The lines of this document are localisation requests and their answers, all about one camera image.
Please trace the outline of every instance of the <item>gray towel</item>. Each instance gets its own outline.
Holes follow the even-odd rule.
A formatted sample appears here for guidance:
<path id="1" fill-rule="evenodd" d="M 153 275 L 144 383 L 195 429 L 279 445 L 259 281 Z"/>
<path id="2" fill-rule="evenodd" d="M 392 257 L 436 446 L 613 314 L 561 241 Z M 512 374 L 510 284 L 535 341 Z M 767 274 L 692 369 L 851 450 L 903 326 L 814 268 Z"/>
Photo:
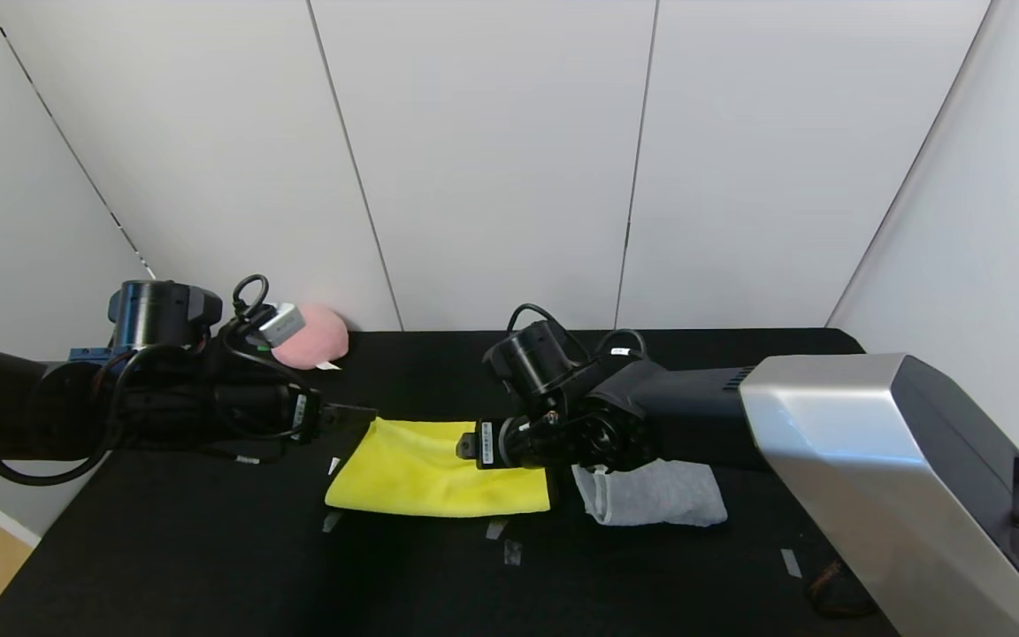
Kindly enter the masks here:
<path id="1" fill-rule="evenodd" d="M 710 526 L 726 521 L 718 483 L 707 465 L 656 460 L 634 472 L 575 466 L 584 511 L 605 526 L 667 523 Z"/>

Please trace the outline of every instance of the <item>white wall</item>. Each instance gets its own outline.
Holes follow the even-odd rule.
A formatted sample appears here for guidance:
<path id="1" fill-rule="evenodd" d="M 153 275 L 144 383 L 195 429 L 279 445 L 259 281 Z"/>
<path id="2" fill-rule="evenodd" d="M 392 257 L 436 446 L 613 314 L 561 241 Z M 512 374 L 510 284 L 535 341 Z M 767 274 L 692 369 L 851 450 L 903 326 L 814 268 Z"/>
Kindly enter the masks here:
<path id="1" fill-rule="evenodd" d="M 109 296 L 145 277 L 0 33 L 0 351 L 64 360 L 70 347 L 103 346 Z M 0 523 L 33 541 L 85 480 L 39 488 L 0 479 Z"/>
<path id="2" fill-rule="evenodd" d="M 995 3 L 829 324 L 942 368 L 1019 445 L 1019 1 Z"/>
<path id="3" fill-rule="evenodd" d="M 312 5 L 405 327 L 610 327 L 654 0 Z"/>
<path id="4" fill-rule="evenodd" d="M 0 0 L 69 145 L 161 278 L 398 329 L 305 0 Z"/>
<path id="5" fill-rule="evenodd" d="M 523 302 L 769 326 L 823 324 L 985 5 L 0 0 L 0 20 L 161 277 L 227 294 L 265 271 L 368 330 L 500 329 Z"/>
<path id="6" fill-rule="evenodd" d="M 620 323 L 813 327 L 988 0 L 662 0 Z"/>

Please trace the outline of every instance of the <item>yellow microfiber towel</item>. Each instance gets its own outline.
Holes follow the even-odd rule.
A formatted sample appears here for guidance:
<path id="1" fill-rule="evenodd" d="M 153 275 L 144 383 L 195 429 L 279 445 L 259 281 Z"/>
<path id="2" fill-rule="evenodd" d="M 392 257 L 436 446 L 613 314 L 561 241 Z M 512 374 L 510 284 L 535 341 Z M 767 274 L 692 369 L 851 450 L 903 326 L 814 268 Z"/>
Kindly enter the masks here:
<path id="1" fill-rule="evenodd" d="M 453 447 L 474 423 L 376 419 L 332 480 L 325 503 L 360 512 L 471 518 L 549 511 L 543 469 L 479 471 Z"/>

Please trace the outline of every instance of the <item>black table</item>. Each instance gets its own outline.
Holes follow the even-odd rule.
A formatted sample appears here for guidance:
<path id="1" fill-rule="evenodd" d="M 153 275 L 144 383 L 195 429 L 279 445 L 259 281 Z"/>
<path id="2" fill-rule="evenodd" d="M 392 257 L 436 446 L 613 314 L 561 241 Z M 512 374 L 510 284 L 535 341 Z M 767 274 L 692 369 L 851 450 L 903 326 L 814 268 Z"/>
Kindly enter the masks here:
<path id="1" fill-rule="evenodd" d="M 823 329 L 644 334 L 675 370 L 861 352 Z M 317 382 L 389 419 L 504 414 L 480 365 L 500 335 L 353 334 L 345 369 Z M 808 607 L 781 549 L 808 572 L 828 545 L 775 476 L 715 471 L 729 521 L 707 529 L 600 527 L 558 472 L 553 511 L 514 517 L 498 540 L 488 520 L 356 512 L 325 533 L 329 460 L 357 435 L 263 467 L 114 453 L 4 590 L 0 636 L 894 634 L 881 614 L 825 621 Z M 520 566 L 504 564 L 504 540 L 521 543 Z"/>

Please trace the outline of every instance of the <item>pink plush toy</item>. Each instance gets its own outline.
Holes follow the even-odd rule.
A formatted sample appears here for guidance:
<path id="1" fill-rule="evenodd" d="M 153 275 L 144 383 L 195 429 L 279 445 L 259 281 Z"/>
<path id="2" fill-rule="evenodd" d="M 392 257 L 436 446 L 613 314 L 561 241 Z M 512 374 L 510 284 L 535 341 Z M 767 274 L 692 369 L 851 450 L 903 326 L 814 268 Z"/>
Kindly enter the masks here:
<path id="1" fill-rule="evenodd" d="M 278 363 L 297 370 L 314 370 L 348 353 L 348 329 L 335 312 L 319 304 L 300 305 L 299 311 L 305 327 L 274 348 L 272 354 Z"/>

